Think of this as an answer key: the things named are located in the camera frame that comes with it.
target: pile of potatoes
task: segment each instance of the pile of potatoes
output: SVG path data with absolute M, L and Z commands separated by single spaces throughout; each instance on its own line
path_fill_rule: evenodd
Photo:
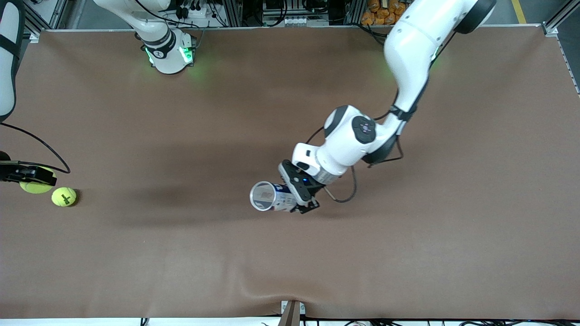
M 397 0 L 389 0 L 389 7 L 383 8 L 379 0 L 368 0 L 368 10 L 362 14 L 363 25 L 394 25 L 407 8 Z

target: yellow floor line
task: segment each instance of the yellow floor line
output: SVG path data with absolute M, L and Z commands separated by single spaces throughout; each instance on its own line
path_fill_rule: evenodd
M 520 24 L 527 24 L 524 11 L 521 9 L 520 0 L 512 0 L 513 10 L 516 11 L 517 21 Z

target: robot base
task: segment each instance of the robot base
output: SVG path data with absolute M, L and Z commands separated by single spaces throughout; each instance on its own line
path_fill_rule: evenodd
M 151 66 L 163 74 L 177 74 L 187 66 L 193 66 L 197 39 L 178 29 L 171 29 L 175 33 L 175 46 L 167 53 L 164 59 L 149 54 Z

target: yellow-green tennis ball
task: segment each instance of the yellow-green tennis ball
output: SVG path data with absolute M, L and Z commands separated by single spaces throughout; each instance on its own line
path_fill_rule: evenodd
M 52 172 L 52 176 L 56 176 L 55 172 L 52 171 L 49 168 L 45 168 L 42 167 L 45 170 L 49 170 Z M 43 194 L 47 191 L 49 191 L 50 189 L 52 189 L 52 186 L 48 185 L 48 184 L 43 184 L 43 183 L 38 183 L 38 182 L 20 182 L 20 188 L 22 188 L 24 191 L 26 191 L 27 193 L 31 193 L 31 194 Z
M 52 193 L 52 202 L 60 207 L 70 206 L 75 200 L 77 200 L 77 193 L 71 188 L 58 188 Z

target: brown table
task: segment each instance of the brown table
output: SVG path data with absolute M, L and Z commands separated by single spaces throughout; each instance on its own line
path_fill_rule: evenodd
M 381 115 L 396 86 L 355 28 L 208 31 L 162 75 L 131 32 L 45 32 L 7 120 L 69 162 L 50 193 L 1 185 L 0 317 L 580 318 L 580 100 L 540 28 L 458 35 L 402 137 L 357 165 L 347 204 L 258 212 L 336 106 Z M 57 161 L 0 129 L 18 160 Z M 346 197 L 350 176 L 332 185 Z

